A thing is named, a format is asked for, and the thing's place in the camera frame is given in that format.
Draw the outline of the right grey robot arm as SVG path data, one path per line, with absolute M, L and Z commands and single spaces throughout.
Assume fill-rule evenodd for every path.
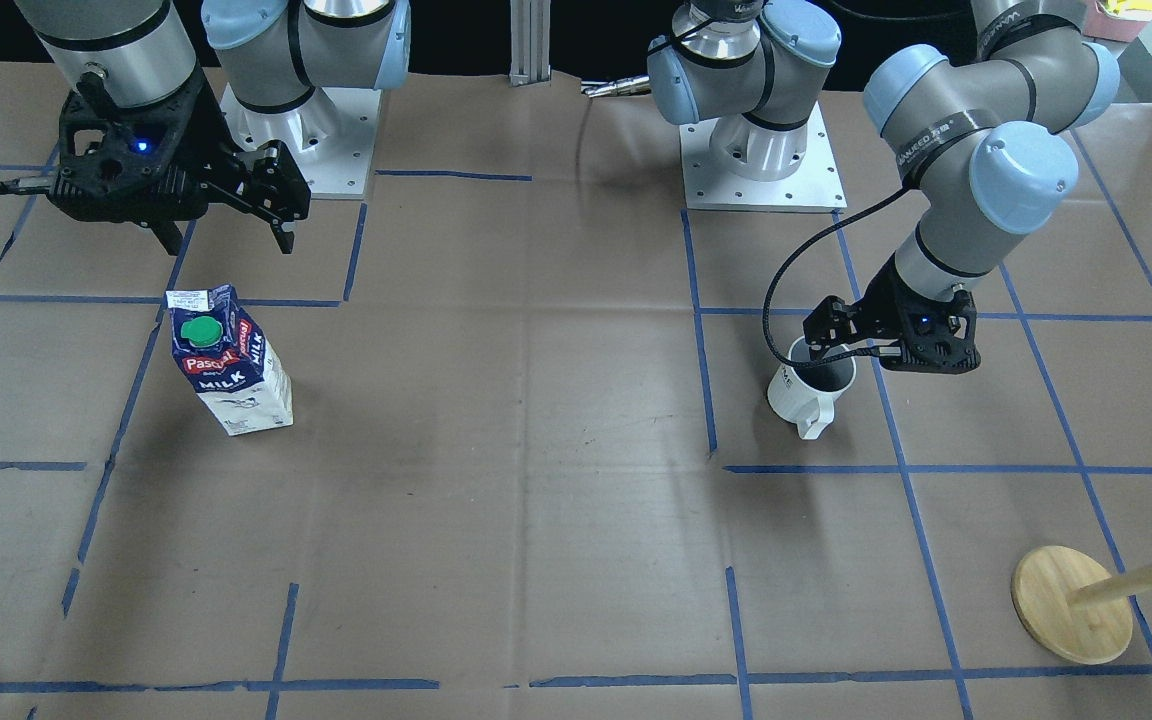
M 205 1 L 200 23 L 227 73 L 212 90 L 172 1 L 22 1 L 65 74 L 58 168 L 18 179 L 78 222 L 132 223 L 177 255 L 179 223 L 223 204 L 268 223 L 291 252 L 326 162 L 357 131 L 329 97 L 401 88 L 407 1 Z

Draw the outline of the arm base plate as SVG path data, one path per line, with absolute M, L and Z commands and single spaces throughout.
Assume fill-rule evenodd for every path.
M 314 200 L 362 200 L 369 191 L 384 92 L 316 88 L 300 108 L 262 114 L 243 108 L 233 88 L 221 97 L 234 141 L 247 150 L 285 142 Z
M 679 136 L 687 209 L 828 214 L 847 206 L 819 105 L 791 131 L 732 115 L 682 126 Z

